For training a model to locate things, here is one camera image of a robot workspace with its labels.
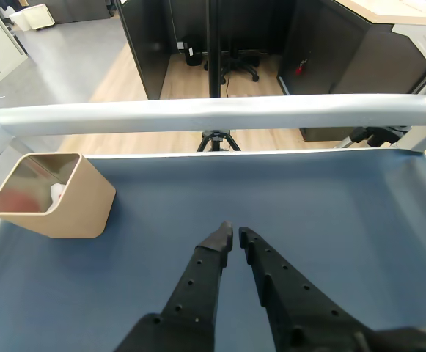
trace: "office chair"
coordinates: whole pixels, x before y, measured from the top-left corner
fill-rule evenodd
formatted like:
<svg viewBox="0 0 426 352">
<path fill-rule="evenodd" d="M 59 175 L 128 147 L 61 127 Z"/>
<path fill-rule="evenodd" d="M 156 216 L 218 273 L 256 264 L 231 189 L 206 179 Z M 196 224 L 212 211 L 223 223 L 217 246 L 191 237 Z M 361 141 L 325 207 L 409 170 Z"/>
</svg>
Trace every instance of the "office chair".
<svg viewBox="0 0 426 352">
<path fill-rule="evenodd" d="M 221 84 L 226 84 L 226 75 L 236 70 L 244 70 L 251 74 L 253 82 L 258 82 L 260 77 L 254 67 L 260 66 L 258 56 L 240 55 L 236 47 L 232 47 L 230 55 L 222 60 L 221 63 Z M 205 64 L 205 70 L 208 71 L 208 62 Z"/>
</svg>

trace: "black pole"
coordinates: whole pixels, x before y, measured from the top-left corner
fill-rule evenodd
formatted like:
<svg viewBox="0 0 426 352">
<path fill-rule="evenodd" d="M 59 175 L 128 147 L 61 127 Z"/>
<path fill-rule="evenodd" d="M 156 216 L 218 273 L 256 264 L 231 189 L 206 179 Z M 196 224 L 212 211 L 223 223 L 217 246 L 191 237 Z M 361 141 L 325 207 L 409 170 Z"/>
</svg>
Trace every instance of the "black pole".
<svg viewBox="0 0 426 352">
<path fill-rule="evenodd" d="M 221 97 L 221 48 L 219 43 L 219 0 L 207 0 L 208 72 L 210 98 Z"/>
</svg>

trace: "aluminum frame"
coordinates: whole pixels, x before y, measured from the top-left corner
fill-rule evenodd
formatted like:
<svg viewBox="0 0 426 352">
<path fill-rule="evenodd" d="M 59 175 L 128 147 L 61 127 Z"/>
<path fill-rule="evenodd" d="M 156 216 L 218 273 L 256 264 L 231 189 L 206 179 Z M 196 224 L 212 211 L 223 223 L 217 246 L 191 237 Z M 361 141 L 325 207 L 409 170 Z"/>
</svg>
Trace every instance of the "aluminum frame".
<svg viewBox="0 0 426 352">
<path fill-rule="evenodd" d="M 289 95 L 0 109 L 0 154 L 9 144 L 21 153 L 32 151 L 22 141 L 30 136 L 359 125 L 426 126 L 426 95 Z"/>
</svg>

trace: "white box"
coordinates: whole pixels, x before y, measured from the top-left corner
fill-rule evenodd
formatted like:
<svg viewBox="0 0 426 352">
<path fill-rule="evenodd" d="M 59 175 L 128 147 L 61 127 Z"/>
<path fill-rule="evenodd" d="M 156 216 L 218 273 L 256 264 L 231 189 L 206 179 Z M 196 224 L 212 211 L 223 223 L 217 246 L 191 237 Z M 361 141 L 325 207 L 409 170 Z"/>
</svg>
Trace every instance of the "white box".
<svg viewBox="0 0 426 352">
<path fill-rule="evenodd" d="M 21 12 L 33 29 L 53 26 L 54 19 L 45 4 L 36 5 L 23 9 Z"/>
</svg>

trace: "black cabinet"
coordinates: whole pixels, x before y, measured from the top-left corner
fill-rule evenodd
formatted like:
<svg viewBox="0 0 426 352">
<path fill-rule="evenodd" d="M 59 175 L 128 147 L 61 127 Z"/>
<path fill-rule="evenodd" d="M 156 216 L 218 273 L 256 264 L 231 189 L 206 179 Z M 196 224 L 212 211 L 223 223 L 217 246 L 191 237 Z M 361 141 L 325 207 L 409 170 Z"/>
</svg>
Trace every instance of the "black cabinet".
<svg viewBox="0 0 426 352">
<path fill-rule="evenodd" d="M 296 1 L 278 73 L 287 94 L 409 93 L 426 74 L 426 59 L 393 25 L 370 23 L 334 0 Z M 341 140 L 348 131 L 301 129 L 307 141 Z"/>
<path fill-rule="evenodd" d="M 46 4 L 55 23 L 110 18 L 105 0 L 27 0 L 29 6 Z"/>
<path fill-rule="evenodd" d="M 370 23 L 325 0 L 298 0 L 294 21 L 279 75 L 290 94 L 332 93 Z"/>
</svg>

